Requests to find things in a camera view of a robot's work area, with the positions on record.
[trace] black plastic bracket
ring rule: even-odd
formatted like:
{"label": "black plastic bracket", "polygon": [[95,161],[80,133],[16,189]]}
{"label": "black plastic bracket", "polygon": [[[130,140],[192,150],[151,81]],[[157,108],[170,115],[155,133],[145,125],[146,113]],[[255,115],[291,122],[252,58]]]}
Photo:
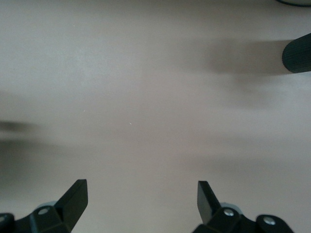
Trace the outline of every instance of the black plastic bracket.
{"label": "black plastic bracket", "polygon": [[87,202],[87,182],[77,180],[54,206],[39,207],[19,220],[0,214],[0,233],[70,233]]}
{"label": "black plastic bracket", "polygon": [[233,208],[222,207],[206,181],[198,183],[197,204],[203,224],[193,233],[294,233],[277,216],[260,215],[253,222]]}

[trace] blurry dark object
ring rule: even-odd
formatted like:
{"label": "blurry dark object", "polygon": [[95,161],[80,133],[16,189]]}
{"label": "blurry dark object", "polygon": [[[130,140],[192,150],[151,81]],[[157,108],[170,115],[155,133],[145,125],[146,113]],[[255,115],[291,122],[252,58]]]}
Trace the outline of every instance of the blurry dark object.
{"label": "blurry dark object", "polygon": [[54,206],[39,207],[19,220],[0,214],[0,233],[70,233],[87,202],[86,180],[77,180]]}
{"label": "blurry dark object", "polygon": [[13,132],[23,132],[31,129],[33,125],[23,122],[14,121],[0,121],[0,130],[13,131]]}
{"label": "blurry dark object", "polygon": [[291,6],[311,7],[311,0],[277,0]]}
{"label": "blurry dark object", "polygon": [[239,209],[220,204],[206,181],[198,183],[197,201],[203,224],[193,233],[294,233],[276,216],[260,215],[253,222]]}
{"label": "blurry dark object", "polygon": [[311,34],[289,43],[283,51],[282,61],[292,73],[311,71]]}

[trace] black cylindrical object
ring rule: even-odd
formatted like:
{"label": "black cylindrical object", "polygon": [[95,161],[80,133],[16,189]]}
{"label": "black cylindrical object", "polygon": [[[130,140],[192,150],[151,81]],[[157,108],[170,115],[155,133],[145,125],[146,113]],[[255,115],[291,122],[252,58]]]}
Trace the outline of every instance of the black cylindrical object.
{"label": "black cylindrical object", "polygon": [[311,6],[311,0],[277,0],[277,1],[292,6],[302,6],[302,7]]}
{"label": "black cylindrical object", "polygon": [[292,73],[311,71],[311,34],[290,42],[283,51],[282,61]]}

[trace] screw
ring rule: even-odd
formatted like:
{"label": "screw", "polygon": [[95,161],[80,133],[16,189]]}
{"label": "screw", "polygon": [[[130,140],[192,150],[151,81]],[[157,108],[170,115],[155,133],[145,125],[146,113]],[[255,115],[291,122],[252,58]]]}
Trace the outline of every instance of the screw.
{"label": "screw", "polygon": [[225,209],[224,214],[230,217],[234,216],[234,212],[230,209]]}
{"label": "screw", "polygon": [[6,215],[4,215],[4,216],[1,216],[1,217],[0,217],[0,222],[3,222],[3,221],[5,221],[5,219],[6,219]]}
{"label": "screw", "polygon": [[49,208],[44,208],[38,212],[39,215],[46,214],[49,211]]}
{"label": "screw", "polygon": [[275,225],[275,224],[276,224],[276,222],[274,221],[273,218],[267,217],[267,216],[263,218],[263,221],[264,221],[265,223],[269,224],[269,225]]}

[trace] ribbed black cylinder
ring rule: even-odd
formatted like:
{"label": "ribbed black cylinder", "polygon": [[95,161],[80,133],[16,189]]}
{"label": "ribbed black cylinder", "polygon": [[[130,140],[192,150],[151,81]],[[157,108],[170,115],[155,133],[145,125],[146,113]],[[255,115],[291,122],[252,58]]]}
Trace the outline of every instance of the ribbed black cylinder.
{"label": "ribbed black cylinder", "polygon": [[282,61],[292,73],[311,71],[311,34],[289,43],[283,51]]}

